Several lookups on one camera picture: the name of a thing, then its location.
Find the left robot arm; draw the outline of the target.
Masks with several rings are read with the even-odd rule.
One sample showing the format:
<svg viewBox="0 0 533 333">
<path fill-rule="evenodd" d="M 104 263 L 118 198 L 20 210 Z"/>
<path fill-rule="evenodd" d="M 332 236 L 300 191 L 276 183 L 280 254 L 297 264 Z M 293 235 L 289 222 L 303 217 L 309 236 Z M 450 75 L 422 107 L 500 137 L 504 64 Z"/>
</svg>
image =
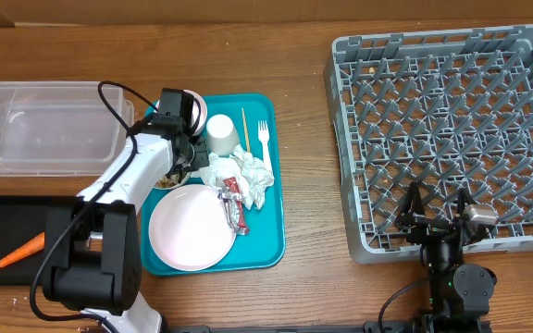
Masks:
<svg viewBox="0 0 533 333">
<path fill-rule="evenodd" d="M 208 164 L 201 136 L 205 101 L 165 88 L 152 113 L 126 128 L 120 155 L 71 209 L 47 217 L 44 259 L 31 283 L 44 321 L 95 321 L 107 332 L 166 332 L 165 317 L 140 292 L 137 215 L 164 176 Z"/>
</svg>

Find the red foil snack wrapper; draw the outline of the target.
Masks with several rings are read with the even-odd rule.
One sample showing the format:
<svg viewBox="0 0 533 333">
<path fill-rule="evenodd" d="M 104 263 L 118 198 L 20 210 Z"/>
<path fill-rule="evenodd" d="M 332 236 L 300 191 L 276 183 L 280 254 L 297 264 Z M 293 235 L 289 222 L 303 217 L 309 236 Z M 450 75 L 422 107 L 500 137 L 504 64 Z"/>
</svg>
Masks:
<svg viewBox="0 0 533 333">
<path fill-rule="evenodd" d="M 218 198 L 222 201 L 229 227 L 238 235 L 247 235 L 250 232 L 245 216 L 242 191 L 234 177 L 222 179 L 218 190 Z"/>
</svg>

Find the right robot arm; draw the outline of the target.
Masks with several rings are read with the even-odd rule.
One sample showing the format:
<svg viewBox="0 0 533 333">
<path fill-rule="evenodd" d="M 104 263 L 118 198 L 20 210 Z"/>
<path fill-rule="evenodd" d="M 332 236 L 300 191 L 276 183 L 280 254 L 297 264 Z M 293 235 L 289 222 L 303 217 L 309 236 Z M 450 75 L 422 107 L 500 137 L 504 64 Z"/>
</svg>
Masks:
<svg viewBox="0 0 533 333">
<path fill-rule="evenodd" d="M 490 311 L 497 278 L 481 265 L 467 264 L 464 247 L 482 241 L 495 229 L 493 209 L 476 203 L 469 191 L 457 192 L 456 214 L 451 219 L 426 216 L 418 184 L 413 181 L 404 195 L 395 224 L 408 228 L 406 240 L 421 246 L 419 259 L 427 276 L 397 291 L 395 300 L 408 290 L 427 283 L 429 310 L 403 326 L 404 332 L 489 332 L 481 320 Z"/>
</svg>

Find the orange carrot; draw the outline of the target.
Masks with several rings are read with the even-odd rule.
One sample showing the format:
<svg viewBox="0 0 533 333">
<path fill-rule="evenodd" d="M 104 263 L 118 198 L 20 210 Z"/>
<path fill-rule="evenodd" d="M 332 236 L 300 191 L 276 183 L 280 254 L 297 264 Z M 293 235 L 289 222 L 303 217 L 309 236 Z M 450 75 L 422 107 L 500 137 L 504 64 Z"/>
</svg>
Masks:
<svg viewBox="0 0 533 333">
<path fill-rule="evenodd" d="M 43 250 L 45 235 L 40 233 L 0 260 L 0 269 L 21 261 Z"/>
</svg>

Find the white napkin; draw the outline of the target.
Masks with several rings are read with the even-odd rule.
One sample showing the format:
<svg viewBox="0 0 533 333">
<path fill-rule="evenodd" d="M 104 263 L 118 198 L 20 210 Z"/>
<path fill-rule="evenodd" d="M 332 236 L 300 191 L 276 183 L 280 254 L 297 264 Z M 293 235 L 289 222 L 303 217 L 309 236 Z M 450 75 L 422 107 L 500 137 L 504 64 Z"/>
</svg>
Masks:
<svg viewBox="0 0 533 333">
<path fill-rule="evenodd" d="M 246 152 L 238 144 L 228 157 L 209 154 L 209 166 L 192 172 L 203 184 L 219 188 L 225 179 L 235 178 L 242 192 L 242 202 L 247 209 L 256 206 L 261 210 L 266 200 L 266 190 L 274 184 L 273 171 L 262 160 Z"/>
</svg>

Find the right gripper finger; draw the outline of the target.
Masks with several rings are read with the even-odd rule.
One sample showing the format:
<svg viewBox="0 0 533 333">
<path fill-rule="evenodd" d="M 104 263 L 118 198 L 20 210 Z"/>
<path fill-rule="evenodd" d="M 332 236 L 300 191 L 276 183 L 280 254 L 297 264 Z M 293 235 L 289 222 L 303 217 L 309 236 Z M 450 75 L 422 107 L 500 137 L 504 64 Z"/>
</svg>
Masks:
<svg viewBox="0 0 533 333">
<path fill-rule="evenodd" d="M 425 208 L 418 184 L 416 181 L 412 181 L 402 198 L 394 224 L 397 227 L 414 227 L 418 226 L 420 219 L 425 217 Z"/>
<path fill-rule="evenodd" d="M 460 217 L 471 217 L 472 210 L 476 207 L 469 190 L 460 188 L 457 192 L 456 213 Z"/>
</svg>

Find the white bowl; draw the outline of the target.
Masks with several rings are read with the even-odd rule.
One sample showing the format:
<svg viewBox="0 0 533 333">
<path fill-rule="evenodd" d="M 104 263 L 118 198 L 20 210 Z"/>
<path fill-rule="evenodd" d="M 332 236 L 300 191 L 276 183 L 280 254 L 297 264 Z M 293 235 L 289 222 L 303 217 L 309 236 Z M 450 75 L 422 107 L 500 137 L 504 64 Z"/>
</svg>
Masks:
<svg viewBox="0 0 533 333">
<path fill-rule="evenodd" d="M 181 185 L 184 185 L 190 176 L 191 174 L 189 172 L 177 172 L 170 175 L 165 175 L 155 183 L 154 188 L 157 190 L 166 191 L 173 190 Z"/>
</svg>

